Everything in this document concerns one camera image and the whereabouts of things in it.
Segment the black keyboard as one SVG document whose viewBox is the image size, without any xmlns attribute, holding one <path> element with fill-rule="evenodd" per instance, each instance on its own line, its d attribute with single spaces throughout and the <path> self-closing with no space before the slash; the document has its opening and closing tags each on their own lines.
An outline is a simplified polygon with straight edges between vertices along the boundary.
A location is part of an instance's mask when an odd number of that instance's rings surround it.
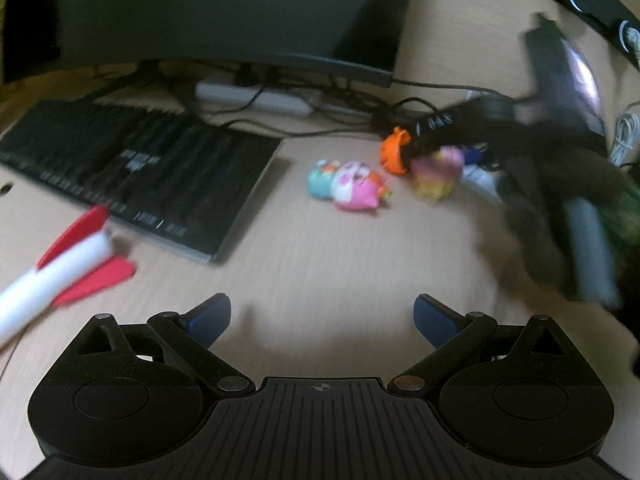
<svg viewBox="0 0 640 480">
<path fill-rule="evenodd" d="M 40 101 L 1 138 L 1 161 L 191 258 L 216 257 L 277 153 L 270 136 L 188 113 Z"/>
</svg>

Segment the black computer monitor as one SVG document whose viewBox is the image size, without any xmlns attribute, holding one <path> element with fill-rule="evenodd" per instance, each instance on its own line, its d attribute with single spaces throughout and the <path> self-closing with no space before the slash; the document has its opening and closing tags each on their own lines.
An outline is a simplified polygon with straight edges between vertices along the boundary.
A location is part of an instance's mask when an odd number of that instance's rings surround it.
<svg viewBox="0 0 640 480">
<path fill-rule="evenodd" d="M 409 0 L 6 0 L 7 82 L 93 65 L 209 60 L 393 77 Z"/>
</svg>

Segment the pink teal toy figure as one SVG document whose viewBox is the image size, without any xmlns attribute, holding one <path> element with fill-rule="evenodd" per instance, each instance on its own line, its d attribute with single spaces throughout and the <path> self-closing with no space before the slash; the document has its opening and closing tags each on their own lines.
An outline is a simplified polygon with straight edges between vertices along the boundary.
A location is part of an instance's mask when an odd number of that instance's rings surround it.
<svg viewBox="0 0 640 480">
<path fill-rule="evenodd" d="M 351 211 L 378 209 L 392 196 L 385 179 L 364 162 L 320 159 L 307 177 L 308 192 Z"/>
</svg>

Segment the red white toy rocket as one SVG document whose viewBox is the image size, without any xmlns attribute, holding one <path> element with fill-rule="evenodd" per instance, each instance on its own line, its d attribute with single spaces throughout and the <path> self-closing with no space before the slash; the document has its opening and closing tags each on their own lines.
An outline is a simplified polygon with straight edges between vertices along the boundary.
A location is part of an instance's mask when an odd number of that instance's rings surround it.
<svg viewBox="0 0 640 480">
<path fill-rule="evenodd" d="M 37 264 L 1 292 L 1 343 L 50 308 L 68 306 L 129 280 L 136 266 L 116 252 L 105 229 L 108 210 L 94 206 L 49 247 Z"/>
</svg>

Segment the orange yellow toy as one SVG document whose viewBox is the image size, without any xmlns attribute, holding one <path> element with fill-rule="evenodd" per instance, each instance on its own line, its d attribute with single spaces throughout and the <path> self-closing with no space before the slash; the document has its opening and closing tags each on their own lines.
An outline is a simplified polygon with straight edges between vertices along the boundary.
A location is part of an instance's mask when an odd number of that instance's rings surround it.
<svg viewBox="0 0 640 480">
<path fill-rule="evenodd" d="M 464 154 L 455 146 L 421 154 L 414 149 L 414 139 L 404 128 L 395 127 L 382 141 L 378 152 L 382 167 L 395 176 L 409 176 L 416 195 L 439 202 L 447 198 L 459 182 Z"/>
</svg>

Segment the white power plug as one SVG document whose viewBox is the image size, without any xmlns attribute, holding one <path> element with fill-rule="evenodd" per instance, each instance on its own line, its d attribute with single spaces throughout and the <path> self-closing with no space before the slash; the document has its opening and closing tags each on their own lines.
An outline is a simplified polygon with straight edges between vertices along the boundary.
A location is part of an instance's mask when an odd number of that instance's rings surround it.
<svg viewBox="0 0 640 480">
<path fill-rule="evenodd" d="M 627 50 L 640 61 L 640 32 L 634 27 L 628 27 L 625 32 Z"/>
</svg>

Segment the white power strip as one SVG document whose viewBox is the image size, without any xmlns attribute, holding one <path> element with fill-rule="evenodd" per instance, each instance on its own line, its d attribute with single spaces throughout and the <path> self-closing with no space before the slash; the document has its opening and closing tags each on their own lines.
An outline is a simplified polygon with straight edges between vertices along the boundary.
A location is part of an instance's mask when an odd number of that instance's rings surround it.
<svg viewBox="0 0 640 480">
<path fill-rule="evenodd" d="M 246 110 L 308 117 L 321 103 L 314 90 L 291 90 L 266 86 L 240 87 L 230 82 L 205 79 L 195 86 L 195 96 L 205 106 L 216 107 L 215 115 Z"/>
</svg>

